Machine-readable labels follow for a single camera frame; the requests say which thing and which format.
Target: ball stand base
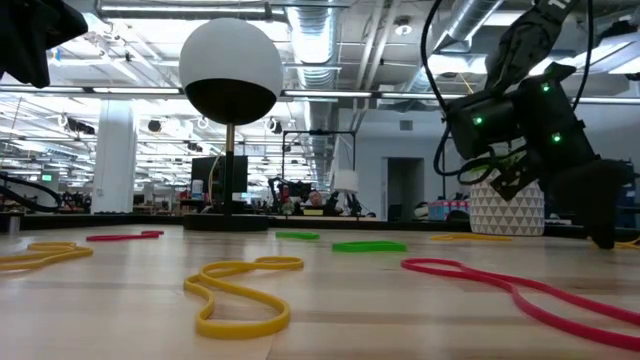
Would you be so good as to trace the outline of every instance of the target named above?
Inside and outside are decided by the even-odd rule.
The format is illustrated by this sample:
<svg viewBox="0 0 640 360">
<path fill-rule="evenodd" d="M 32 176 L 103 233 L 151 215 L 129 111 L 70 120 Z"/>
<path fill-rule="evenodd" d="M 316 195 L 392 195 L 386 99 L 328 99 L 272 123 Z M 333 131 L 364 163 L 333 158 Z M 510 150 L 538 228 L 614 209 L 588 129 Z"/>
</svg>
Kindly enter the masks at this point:
<svg viewBox="0 0 640 360">
<path fill-rule="evenodd" d="M 184 229 L 197 231 L 266 231 L 269 218 L 260 215 L 186 214 Z"/>
</svg>

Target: geometric patterned pot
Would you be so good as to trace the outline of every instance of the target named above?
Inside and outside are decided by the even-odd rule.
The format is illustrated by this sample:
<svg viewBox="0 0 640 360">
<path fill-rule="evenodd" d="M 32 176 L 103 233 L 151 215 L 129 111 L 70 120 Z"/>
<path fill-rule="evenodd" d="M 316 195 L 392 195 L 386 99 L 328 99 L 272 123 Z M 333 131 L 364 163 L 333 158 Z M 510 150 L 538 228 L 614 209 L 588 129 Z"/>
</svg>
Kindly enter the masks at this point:
<svg viewBox="0 0 640 360">
<path fill-rule="evenodd" d="M 471 186 L 471 231 L 478 234 L 540 236 L 544 232 L 544 193 L 533 182 L 511 201 L 504 201 L 489 185 L 498 176 L 494 171 L 485 181 Z"/>
</svg>

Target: doorway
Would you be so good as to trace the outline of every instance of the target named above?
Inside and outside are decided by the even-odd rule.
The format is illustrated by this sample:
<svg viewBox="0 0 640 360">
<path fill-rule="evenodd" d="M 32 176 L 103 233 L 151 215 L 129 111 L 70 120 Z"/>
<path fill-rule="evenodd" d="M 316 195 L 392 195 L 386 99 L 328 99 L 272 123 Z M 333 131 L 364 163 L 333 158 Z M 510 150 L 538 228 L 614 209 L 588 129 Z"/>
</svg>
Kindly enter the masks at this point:
<svg viewBox="0 0 640 360">
<path fill-rule="evenodd" d="M 424 159 L 386 158 L 387 221 L 411 221 L 414 207 L 424 200 Z"/>
</svg>

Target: red rubber band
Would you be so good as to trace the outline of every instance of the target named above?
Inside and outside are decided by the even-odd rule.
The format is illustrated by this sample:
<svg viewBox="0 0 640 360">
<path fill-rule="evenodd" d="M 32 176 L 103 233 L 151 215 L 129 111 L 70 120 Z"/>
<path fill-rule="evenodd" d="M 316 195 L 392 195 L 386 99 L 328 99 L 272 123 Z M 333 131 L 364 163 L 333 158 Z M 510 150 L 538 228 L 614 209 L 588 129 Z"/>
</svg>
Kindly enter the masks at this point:
<svg viewBox="0 0 640 360">
<path fill-rule="evenodd" d="M 160 235 L 163 235 L 164 231 L 159 230 L 147 230 L 140 233 L 140 235 L 93 235 L 87 236 L 87 241 L 120 241 L 120 240 L 135 240 L 135 239 L 157 239 Z"/>
<path fill-rule="evenodd" d="M 457 267 L 460 270 L 437 269 L 422 266 L 419 264 L 448 265 Z M 640 313 L 589 300 L 538 281 L 476 270 L 465 266 L 463 263 L 453 260 L 406 259 L 402 261 L 402 267 L 407 270 L 417 271 L 421 273 L 472 280 L 499 287 L 511 293 L 513 302 L 520 310 L 544 324 L 547 324 L 569 334 L 589 339 L 591 341 L 627 350 L 640 351 L 640 337 L 629 336 L 590 327 L 552 314 L 527 301 L 522 295 L 520 295 L 520 293 L 518 292 L 518 288 L 514 284 L 542 291 L 583 309 L 591 310 L 595 313 L 618 319 L 620 321 L 624 321 L 633 325 L 640 326 Z"/>
</svg>

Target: black and white ball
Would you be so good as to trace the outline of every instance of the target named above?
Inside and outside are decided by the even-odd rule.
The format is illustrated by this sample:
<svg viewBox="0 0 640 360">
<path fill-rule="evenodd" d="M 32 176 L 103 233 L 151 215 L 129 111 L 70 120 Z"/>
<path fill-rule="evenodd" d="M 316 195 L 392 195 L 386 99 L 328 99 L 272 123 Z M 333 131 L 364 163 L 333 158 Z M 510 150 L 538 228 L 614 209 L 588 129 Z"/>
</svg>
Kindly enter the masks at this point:
<svg viewBox="0 0 640 360">
<path fill-rule="evenodd" d="M 207 118 L 245 125 L 265 116 L 282 90 L 278 49 L 260 29 L 222 18 L 198 27 L 180 52 L 180 81 Z"/>
</svg>

